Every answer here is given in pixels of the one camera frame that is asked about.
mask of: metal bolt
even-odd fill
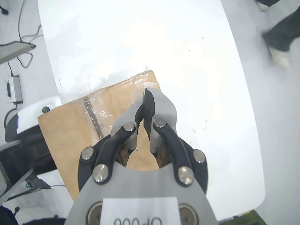
[[[108,166],[106,166],[105,164],[99,164],[95,166],[93,170],[93,179],[95,182],[101,183],[107,179],[108,173]]]
[[[132,122],[127,122],[123,125],[123,128],[127,131],[133,131],[134,130],[134,124]]]
[[[154,124],[155,124],[156,127],[162,128],[166,125],[166,121],[164,121],[163,119],[158,118],[158,119],[155,119]]]
[[[194,181],[194,173],[189,167],[181,166],[178,168],[178,178],[185,185],[191,185]]]
[[[199,162],[199,163],[203,163],[206,160],[205,159],[205,154],[201,150],[198,150],[198,149],[195,149],[193,151],[193,156],[195,158],[195,161]]]
[[[87,147],[81,152],[81,158],[87,161],[91,159],[93,153],[94,153],[93,147]]]

